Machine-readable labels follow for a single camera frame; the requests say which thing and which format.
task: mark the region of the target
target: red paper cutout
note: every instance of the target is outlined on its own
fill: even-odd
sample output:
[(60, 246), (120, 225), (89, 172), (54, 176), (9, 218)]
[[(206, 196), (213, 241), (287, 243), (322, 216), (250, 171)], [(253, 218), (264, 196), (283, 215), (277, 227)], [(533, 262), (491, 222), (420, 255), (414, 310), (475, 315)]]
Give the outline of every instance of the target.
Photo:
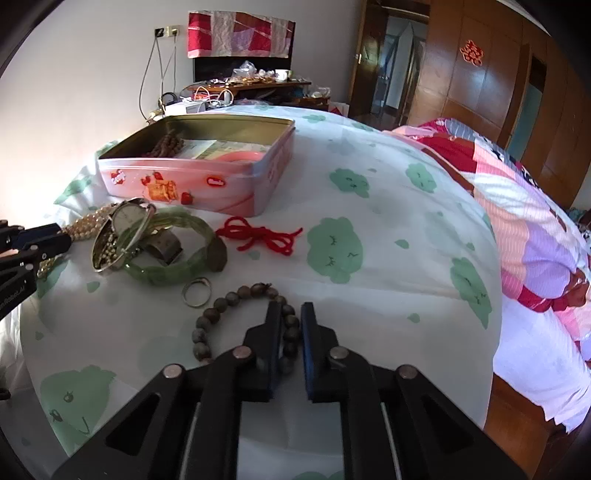
[(472, 63), (477, 67), (482, 65), (482, 57), (484, 51), (478, 47), (472, 40), (466, 42), (466, 46), (460, 48), (460, 52), (468, 63)]

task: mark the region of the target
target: plastic bag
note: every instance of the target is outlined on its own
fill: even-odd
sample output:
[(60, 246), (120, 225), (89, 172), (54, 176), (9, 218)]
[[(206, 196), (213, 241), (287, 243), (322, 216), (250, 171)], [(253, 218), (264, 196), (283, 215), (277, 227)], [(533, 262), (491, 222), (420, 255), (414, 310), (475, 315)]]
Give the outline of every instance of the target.
[(330, 98), (330, 87), (312, 88), (312, 93), (309, 96), (312, 98)]
[(240, 65), (239, 69), (234, 69), (232, 72), (233, 77), (238, 78), (253, 78), (256, 74), (256, 67), (251, 61), (245, 61)]

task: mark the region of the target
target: red cord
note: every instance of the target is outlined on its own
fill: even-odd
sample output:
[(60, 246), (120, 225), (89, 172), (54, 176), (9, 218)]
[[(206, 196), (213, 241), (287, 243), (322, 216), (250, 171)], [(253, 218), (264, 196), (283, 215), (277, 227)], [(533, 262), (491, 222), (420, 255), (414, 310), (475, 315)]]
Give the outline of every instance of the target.
[[(236, 223), (232, 225), (233, 221), (240, 222), (241, 225)], [(253, 227), (243, 217), (231, 217), (226, 220), (223, 228), (216, 231), (216, 234), (233, 240), (248, 240), (244, 245), (237, 247), (236, 250), (240, 252), (248, 250), (257, 240), (263, 240), (270, 250), (289, 257), (294, 252), (296, 237), (303, 231), (304, 229), (300, 228), (293, 233), (274, 232), (263, 226)]]

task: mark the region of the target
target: bed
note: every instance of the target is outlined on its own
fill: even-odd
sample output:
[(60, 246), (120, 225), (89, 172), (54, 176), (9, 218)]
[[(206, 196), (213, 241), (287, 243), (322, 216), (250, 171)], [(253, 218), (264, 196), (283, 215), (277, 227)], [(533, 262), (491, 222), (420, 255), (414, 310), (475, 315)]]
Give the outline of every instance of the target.
[[(541, 405), (548, 419), (569, 430), (580, 424), (591, 405), (591, 377), (571, 331), (551, 310), (534, 312), (503, 295), (495, 220), (474, 200), (458, 169), (419, 142), (424, 132), (393, 137), (338, 115), (296, 108), (237, 106), (225, 112), (296, 121), (294, 159), (267, 210), (252, 223), (280, 231), (303, 227), (305, 233), (280, 273), (271, 267), (276, 254), (263, 248), (237, 252), (228, 242), (230, 262), (215, 278), (214, 295), (265, 280), (289, 291), (294, 304), (312, 300), (321, 323), (335, 328), (343, 344), (388, 368), (415, 364), (480, 427), (493, 369)], [(69, 223), (111, 200), (94, 160), (73, 181), (81, 179), (91, 181), (66, 189), (48, 221)], [(553, 211), (570, 227), (566, 214)], [(225, 219), (199, 215), (215, 228)], [(322, 218), (343, 223), (339, 228), (346, 232), (355, 226), (365, 247), (363, 268), (343, 278), (326, 265), (308, 265), (314, 241), (306, 232)], [(190, 353), (197, 314), (180, 306), (178, 289), (154, 291), (146, 300), (124, 274), (94, 274), (84, 262), (89, 248), (75, 244), (68, 263), (48, 279), (49, 288), (41, 287), (42, 298), (32, 297), (2, 322), (2, 366), (14, 398), (11, 405), (0, 404), (0, 424), (37, 478), (48, 478), (88, 437), (72, 433), (76, 420), (64, 428), (52, 416), (67, 392), (43, 394), (48, 379), (52, 384), (65, 372), (77, 377), (91, 367), (98, 373), (99, 388), (109, 394), (92, 414), (91, 434), (167, 363), (198, 366)], [(263, 312), (255, 304), (241, 310), (212, 337), (214, 350), (238, 344)], [(535, 365), (543, 376), (533, 378)], [(291, 480), (310, 471), (338, 478), (337, 410), (305, 405), (297, 394), (302, 380), (300, 371), (281, 387), (271, 420), (263, 421), (257, 406), (244, 415), (249, 420), (243, 422), (240, 479)], [(31, 427), (30, 419), (43, 427)]]
[(438, 118), (394, 132), (444, 159), (491, 217), (503, 283), (495, 374), (542, 407), (547, 421), (567, 433), (576, 429), (591, 404), (585, 364), (591, 260), (578, 227), (521, 163), (463, 123)]

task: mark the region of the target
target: wooden wardrobe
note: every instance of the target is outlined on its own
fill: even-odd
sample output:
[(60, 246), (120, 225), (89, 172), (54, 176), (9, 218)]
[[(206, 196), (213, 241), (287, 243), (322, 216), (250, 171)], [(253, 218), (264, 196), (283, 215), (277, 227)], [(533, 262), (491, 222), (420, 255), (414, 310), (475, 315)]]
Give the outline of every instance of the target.
[[(506, 147), (517, 122), (532, 58), (545, 67), (540, 108), (521, 162), (568, 208), (591, 161), (585, 132), (591, 99), (554, 40), (496, 0), (431, 0), (421, 74), (408, 123), (453, 117)], [(472, 40), (482, 65), (464, 60)]]

